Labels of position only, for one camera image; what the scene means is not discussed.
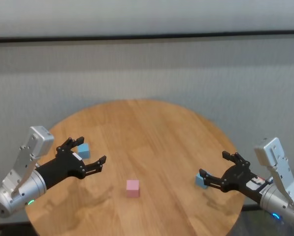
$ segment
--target wood grain surface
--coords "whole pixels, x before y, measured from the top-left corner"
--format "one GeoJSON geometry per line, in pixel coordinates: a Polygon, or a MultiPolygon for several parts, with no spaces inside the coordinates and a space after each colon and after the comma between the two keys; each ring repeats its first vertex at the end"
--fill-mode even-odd
{"type": "Polygon", "coordinates": [[[201,189],[199,168],[221,176],[234,152],[213,123],[183,107],[153,100],[93,106],[51,129],[52,150],[67,137],[85,137],[86,164],[106,155],[101,173],[68,178],[27,206],[41,236],[222,236],[236,222],[244,196],[201,189]],[[140,181],[140,198],[126,198],[126,180],[140,181]]]}

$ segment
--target blue cube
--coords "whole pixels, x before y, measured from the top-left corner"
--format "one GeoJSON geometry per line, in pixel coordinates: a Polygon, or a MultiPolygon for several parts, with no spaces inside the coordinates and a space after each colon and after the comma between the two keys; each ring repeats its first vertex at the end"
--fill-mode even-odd
{"type": "Polygon", "coordinates": [[[208,186],[204,184],[204,179],[200,176],[199,173],[196,175],[195,183],[196,185],[198,185],[199,187],[202,187],[203,189],[208,188],[208,186]]]}
{"type": "Polygon", "coordinates": [[[89,159],[90,158],[90,150],[88,144],[81,144],[78,146],[78,155],[82,159],[89,159]]]}

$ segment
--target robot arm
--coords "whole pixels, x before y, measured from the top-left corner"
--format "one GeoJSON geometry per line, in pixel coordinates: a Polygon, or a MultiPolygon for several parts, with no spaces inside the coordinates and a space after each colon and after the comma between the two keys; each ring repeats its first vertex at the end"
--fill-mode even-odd
{"type": "Polygon", "coordinates": [[[20,147],[18,158],[0,187],[0,217],[9,217],[46,193],[47,189],[67,177],[83,179],[102,171],[106,156],[85,165],[82,158],[71,149],[84,142],[68,138],[56,148],[56,157],[40,165],[37,161],[48,153],[54,137],[42,126],[30,128],[25,143],[20,147]]]}
{"type": "Polygon", "coordinates": [[[255,152],[259,163],[267,166],[271,172],[271,181],[252,173],[249,169],[250,162],[238,153],[230,155],[224,151],[223,158],[235,165],[226,170],[222,178],[211,176],[200,169],[204,184],[223,192],[239,191],[257,202],[262,209],[294,227],[294,177],[279,139],[274,138],[269,142],[264,140],[255,147],[255,152]]]}

